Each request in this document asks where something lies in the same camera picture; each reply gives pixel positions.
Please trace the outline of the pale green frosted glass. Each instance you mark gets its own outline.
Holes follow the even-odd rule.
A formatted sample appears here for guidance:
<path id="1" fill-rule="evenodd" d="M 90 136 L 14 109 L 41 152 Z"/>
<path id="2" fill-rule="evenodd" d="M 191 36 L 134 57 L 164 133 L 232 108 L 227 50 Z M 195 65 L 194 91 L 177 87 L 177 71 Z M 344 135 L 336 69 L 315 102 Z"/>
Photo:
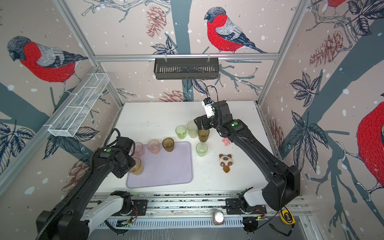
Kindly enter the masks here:
<path id="1" fill-rule="evenodd" d="M 187 130 L 188 130 L 188 134 L 189 136 L 194 139 L 198 136 L 198 127 L 197 125 L 195 124 L 194 121 L 190 121 L 188 122 L 187 124 Z"/>

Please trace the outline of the yellow glass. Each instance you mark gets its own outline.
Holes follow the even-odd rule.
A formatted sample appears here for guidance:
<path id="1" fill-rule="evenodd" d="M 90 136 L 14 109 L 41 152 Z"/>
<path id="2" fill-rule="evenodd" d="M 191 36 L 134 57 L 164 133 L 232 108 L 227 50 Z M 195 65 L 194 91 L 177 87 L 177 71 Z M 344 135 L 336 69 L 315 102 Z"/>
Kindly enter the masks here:
<path id="1" fill-rule="evenodd" d="M 137 158 L 137 157 L 134 157 L 133 159 L 135 160 L 135 165 L 134 165 L 133 168 L 131 168 L 129 170 L 129 173 L 132 174 L 132 175 L 139 176 L 144 171 L 144 167 L 143 167 L 142 161 L 141 161 L 140 158 Z"/>

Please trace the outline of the pink glass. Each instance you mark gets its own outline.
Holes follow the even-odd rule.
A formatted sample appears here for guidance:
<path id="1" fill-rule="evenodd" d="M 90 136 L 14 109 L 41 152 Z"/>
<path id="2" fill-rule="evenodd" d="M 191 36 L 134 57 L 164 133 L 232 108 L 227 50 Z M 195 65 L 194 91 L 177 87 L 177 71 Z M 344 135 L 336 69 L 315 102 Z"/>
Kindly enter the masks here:
<path id="1" fill-rule="evenodd" d="M 140 142 L 135 143 L 135 153 L 134 156 L 141 158 L 145 154 L 145 148 L 144 145 Z"/>
<path id="2" fill-rule="evenodd" d="M 147 144 L 147 148 L 152 154 L 158 154 L 161 150 L 160 143 L 157 140 L 150 140 Z"/>

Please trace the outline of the small green glass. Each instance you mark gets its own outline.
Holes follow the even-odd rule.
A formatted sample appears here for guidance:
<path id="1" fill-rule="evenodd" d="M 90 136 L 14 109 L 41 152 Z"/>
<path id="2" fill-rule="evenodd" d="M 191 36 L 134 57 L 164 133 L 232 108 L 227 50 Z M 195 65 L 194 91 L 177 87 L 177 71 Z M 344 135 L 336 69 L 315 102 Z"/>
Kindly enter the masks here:
<path id="1" fill-rule="evenodd" d="M 177 126 L 175 132 L 180 140 L 183 140 L 187 136 L 187 128 L 185 126 Z"/>

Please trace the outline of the pale green short glass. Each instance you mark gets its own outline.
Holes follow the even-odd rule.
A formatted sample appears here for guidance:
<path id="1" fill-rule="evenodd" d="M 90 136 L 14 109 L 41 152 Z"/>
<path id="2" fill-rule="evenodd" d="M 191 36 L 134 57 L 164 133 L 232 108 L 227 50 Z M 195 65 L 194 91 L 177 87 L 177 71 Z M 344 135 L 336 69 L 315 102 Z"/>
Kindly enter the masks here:
<path id="1" fill-rule="evenodd" d="M 196 151 L 199 157 L 204 157 L 208 152 L 208 145 L 206 143 L 198 143 Z"/>

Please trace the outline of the olive amber glass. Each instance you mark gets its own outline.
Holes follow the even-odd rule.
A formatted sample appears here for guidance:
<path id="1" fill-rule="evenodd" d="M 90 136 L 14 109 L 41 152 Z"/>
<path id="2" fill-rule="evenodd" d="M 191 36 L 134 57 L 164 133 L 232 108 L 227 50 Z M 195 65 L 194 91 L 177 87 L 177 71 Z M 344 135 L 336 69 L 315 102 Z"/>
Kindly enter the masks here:
<path id="1" fill-rule="evenodd" d="M 165 138 L 162 142 L 162 146 L 167 152 L 172 152 L 175 147 L 175 142 L 172 138 Z"/>

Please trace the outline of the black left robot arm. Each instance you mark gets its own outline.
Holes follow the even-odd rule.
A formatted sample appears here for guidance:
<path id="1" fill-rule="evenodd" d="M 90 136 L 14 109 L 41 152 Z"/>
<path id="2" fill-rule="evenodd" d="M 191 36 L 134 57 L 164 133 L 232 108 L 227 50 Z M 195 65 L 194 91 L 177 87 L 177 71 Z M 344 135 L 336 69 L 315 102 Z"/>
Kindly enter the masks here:
<path id="1" fill-rule="evenodd" d="M 124 177 L 136 162 L 133 159 L 135 142 L 118 135 L 102 148 L 94 151 L 88 173 L 75 188 L 51 211 L 43 211 L 36 220 L 38 240 L 86 240 L 93 230 L 115 213 L 129 214 L 133 210 L 131 194 L 114 191 L 109 198 L 97 205 L 88 214 L 86 207 L 95 192 L 113 173 L 118 179 Z"/>

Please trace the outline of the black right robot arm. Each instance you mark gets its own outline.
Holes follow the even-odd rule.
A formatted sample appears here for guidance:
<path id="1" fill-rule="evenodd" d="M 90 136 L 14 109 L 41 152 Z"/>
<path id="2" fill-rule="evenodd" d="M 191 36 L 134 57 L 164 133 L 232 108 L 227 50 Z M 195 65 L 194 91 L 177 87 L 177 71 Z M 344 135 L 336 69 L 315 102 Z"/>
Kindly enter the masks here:
<path id="1" fill-rule="evenodd" d="M 279 211 L 300 194 L 300 171 L 287 166 L 268 151 L 240 119 L 233 119 L 226 101 L 213 102 L 211 98 L 202 101 L 206 114 L 194 119 L 199 130 L 214 128 L 219 135 L 228 138 L 242 149 L 258 166 L 268 181 L 262 195 L 273 210 Z"/>

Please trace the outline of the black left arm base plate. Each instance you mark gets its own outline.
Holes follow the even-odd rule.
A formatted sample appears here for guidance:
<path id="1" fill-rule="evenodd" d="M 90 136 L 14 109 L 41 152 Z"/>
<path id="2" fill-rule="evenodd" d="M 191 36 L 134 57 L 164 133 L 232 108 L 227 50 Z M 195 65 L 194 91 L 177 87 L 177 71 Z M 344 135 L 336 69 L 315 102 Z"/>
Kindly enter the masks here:
<path id="1" fill-rule="evenodd" d="M 131 209 L 127 212 L 125 210 L 121 210 L 115 214 L 114 217 L 122 217 L 122 216 L 145 216 L 148 208 L 148 200 L 132 200 Z"/>

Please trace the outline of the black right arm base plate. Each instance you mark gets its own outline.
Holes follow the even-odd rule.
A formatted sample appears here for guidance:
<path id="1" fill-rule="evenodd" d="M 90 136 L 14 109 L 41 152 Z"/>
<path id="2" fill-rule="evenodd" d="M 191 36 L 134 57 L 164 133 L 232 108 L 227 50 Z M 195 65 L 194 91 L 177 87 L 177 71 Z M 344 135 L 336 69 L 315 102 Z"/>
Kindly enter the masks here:
<path id="1" fill-rule="evenodd" d="M 223 207 L 228 215 L 250 215 L 259 214 L 265 215 L 267 213 L 264 205 L 250 206 L 245 200 L 241 199 L 225 199 L 225 206 Z"/>

